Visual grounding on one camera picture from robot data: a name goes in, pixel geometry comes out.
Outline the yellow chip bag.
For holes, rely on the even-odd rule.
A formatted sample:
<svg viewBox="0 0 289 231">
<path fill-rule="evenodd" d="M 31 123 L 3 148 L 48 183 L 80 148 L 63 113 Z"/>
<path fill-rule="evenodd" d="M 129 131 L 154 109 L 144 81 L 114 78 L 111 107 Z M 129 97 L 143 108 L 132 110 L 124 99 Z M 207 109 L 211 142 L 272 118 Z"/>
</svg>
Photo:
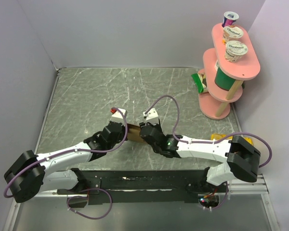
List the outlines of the yellow chip bag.
<svg viewBox="0 0 289 231">
<path fill-rule="evenodd" d="M 210 136 L 210 139 L 213 141 L 213 140 L 220 140 L 222 138 L 224 138 L 226 136 L 226 134 L 219 134 L 219 133 L 213 133 L 211 134 Z M 244 138 L 249 144 L 253 145 L 253 141 L 251 138 L 248 138 L 248 137 L 245 137 Z"/>
</svg>

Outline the brown cardboard box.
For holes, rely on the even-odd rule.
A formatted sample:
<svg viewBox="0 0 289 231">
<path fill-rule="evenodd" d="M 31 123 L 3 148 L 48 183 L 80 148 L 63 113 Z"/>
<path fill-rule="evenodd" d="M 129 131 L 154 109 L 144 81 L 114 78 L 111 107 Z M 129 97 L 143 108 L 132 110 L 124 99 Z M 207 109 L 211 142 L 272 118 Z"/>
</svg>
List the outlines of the brown cardboard box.
<svg viewBox="0 0 289 231">
<path fill-rule="evenodd" d="M 140 126 L 128 124 L 127 140 L 146 144 L 146 142 L 140 136 L 140 131 Z"/>
</svg>

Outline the chobani yogurt cup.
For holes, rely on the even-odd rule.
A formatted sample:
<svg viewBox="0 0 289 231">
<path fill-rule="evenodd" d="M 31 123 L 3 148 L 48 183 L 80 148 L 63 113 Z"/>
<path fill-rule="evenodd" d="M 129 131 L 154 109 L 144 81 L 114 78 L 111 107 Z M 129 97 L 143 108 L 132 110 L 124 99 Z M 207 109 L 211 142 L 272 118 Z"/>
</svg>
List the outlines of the chobani yogurt cup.
<svg viewBox="0 0 289 231">
<path fill-rule="evenodd" d="M 243 37 L 244 32 L 238 26 L 225 26 L 223 28 L 223 44 L 225 45 L 227 42 L 232 40 L 239 40 Z"/>
<path fill-rule="evenodd" d="M 248 47 L 237 40 L 231 40 L 226 43 L 225 59 L 231 63 L 236 63 L 248 52 Z"/>
</svg>

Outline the green snack bag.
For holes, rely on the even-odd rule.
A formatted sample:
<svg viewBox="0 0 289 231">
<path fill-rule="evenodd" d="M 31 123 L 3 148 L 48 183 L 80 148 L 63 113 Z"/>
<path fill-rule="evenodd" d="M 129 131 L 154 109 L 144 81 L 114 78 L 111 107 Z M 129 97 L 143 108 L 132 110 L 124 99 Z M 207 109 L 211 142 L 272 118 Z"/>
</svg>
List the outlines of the green snack bag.
<svg viewBox="0 0 289 231">
<path fill-rule="evenodd" d="M 208 92 L 205 73 L 192 74 L 191 77 L 197 86 L 198 94 Z"/>
</svg>

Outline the middle Chobani yogurt cup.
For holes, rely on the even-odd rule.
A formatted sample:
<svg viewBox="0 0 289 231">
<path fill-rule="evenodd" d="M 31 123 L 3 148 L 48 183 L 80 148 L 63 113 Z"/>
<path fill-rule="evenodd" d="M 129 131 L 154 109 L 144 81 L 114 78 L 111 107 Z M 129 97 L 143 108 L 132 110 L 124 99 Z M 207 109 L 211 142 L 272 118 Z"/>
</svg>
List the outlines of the middle Chobani yogurt cup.
<svg viewBox="0 0 289 231">
<path fill-rule="evenodd" d="M 227 42 L 232 40 L 239 40 L 243 37 L 244 32 L 238 26 L 225 26 L 223 28 L 223 44 L 225 45 Z"/>
</svg>

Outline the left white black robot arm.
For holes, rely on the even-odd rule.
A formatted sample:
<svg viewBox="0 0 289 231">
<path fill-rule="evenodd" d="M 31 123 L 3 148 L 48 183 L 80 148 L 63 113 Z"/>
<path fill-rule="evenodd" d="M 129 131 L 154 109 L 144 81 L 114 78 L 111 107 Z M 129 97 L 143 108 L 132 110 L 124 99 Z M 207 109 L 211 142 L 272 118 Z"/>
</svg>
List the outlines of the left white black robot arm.
<svg viewBox="0 0 289 231">
<path fill-rule="evenodd" d="M 126 123 L 111 121 L 102 131 L 72 147 L 44 154 L 35 154 L 32 150 L 23 152 L 4 173 L 7 186 L 3 196 L 23 203 L 39 192 L 50 190 L 52 174 L 104 157 L 124 143 L 127 133 Z"/>
</svg>

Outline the purple lid yogurt cup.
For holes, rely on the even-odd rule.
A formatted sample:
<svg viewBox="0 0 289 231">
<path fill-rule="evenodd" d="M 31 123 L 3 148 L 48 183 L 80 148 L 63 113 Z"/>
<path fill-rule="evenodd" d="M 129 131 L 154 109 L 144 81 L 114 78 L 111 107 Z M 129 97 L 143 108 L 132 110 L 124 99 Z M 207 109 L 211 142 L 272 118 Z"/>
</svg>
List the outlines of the purple lid yogurt cup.
<svg viewBox="0 0 289 231">
<path fill-rule="evenodd" d="M 239 19 L 239 15 L 236 12 L 225 12 L 223 15 L 222 27 L 232 26 Z"/>
</svg>

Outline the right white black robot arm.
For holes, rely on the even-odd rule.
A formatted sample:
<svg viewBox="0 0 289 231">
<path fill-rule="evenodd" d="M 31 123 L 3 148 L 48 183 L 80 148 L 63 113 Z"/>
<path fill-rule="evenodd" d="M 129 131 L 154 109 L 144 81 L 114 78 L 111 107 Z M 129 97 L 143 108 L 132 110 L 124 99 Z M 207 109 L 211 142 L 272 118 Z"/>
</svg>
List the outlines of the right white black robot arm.
<svg viewBox="0 0 289 231">
<path fill-rule="evenodd" d="M 255 183 L 258 177 L 260 152 L 243 137 L 234 135 L 230 140 L 200 140 L 187 136 L 165 135 L 159 124 L 140 123 L 140 137 L 153 151 L 166 158 L 202 158 L 220 164 L 209 167 L 201 179 L 201 187 L 213 191 L 226 181 L 241 180 Z"/>
</svg>

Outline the green cylindrical can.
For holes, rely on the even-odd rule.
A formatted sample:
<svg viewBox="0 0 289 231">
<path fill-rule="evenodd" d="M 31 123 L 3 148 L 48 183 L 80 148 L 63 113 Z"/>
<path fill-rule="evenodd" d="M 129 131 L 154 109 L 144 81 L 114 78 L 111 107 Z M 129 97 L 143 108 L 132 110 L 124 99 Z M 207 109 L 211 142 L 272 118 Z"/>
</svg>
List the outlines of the green cylindrical can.
<svg viewBox="0 0 289 231">
<path fill-rule="evenodd" d="M 229 77 L 228 75 L 226 75 L 221 68 L 219 67 L 219 63 L 218 61 L 216 61 L 215 63 L 215 69 L 216 69 L 216 77 L 215 77 L 215 84 L 223 89 L 223 90 L 227 90 L 229 91 L 232 87 L 232 85 L 234 84 L 234 82 L 236 81 L 235 79 Z"/>
</svg>

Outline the front Chobani yogurt cup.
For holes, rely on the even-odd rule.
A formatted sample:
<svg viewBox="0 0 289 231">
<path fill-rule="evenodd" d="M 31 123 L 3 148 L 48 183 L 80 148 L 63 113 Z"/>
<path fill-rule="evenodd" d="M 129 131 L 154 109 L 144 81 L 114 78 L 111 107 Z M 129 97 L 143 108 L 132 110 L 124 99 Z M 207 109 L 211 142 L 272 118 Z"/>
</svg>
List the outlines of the front Chobani yogurt cup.
<svg viewBox="0 0 289 231">
<path fill-rule="evenodd" d="M 225 59 L 231 63 L 236 63 L 248 52 L 248 47 L 237 40 L 231 40 L 226 43 Z"/>
</svg>

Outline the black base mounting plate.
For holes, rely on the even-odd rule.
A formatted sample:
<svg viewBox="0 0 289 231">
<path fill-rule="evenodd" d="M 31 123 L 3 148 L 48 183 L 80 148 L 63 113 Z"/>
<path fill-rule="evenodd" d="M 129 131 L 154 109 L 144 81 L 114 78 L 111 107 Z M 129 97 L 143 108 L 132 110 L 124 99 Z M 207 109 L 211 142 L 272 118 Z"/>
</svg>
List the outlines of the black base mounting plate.
<svg viewBox="0 0 289 231">
<path fill-rule="evenodd" d="M 99 171 L 76 170 L 80 185 L 58 189 L 59 195 L 80 194 L 90 205 L 107 203 L 185 202 L 198 203 L 198 196 L 224 193 L 225 181 L 218 186 L 205 180 L 205 170 Z"/>
</svg>

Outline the pink three-tier shelf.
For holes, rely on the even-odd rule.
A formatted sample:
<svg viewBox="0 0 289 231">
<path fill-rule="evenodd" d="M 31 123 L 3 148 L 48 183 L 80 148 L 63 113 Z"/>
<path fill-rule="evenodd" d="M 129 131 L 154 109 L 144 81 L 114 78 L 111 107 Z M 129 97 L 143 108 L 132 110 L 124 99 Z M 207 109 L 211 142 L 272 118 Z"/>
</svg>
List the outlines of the pink three-tier shelf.
<svg viewBox="0 0 289 231">
<path fill-rule="evenodd" d="M 212 40 L 214 47 L 206 50 L 203 54 L 204 68 L 199 71 L 206 76 L 208 91 L 200 93 L 199 106 L 202 113 L 211 119 L 223 119 L 230 113 L 230 104 L 236 102 L 243 93 L 242 83 L 254 79 L 260 72 L 260 63 L 253 48 L 252 42 L 245 29 L 241 41 L 247 45 L 248 52 L 236 63 L 227 61 L 224 57 L 226 47 L 222 43 L 223 28 L 218 23 L 212 28 Z M 229 91 L 219 88 L 215 83 L 217 71 L 215 63 L 229 77 L 235 80 Z"/>
</svg>

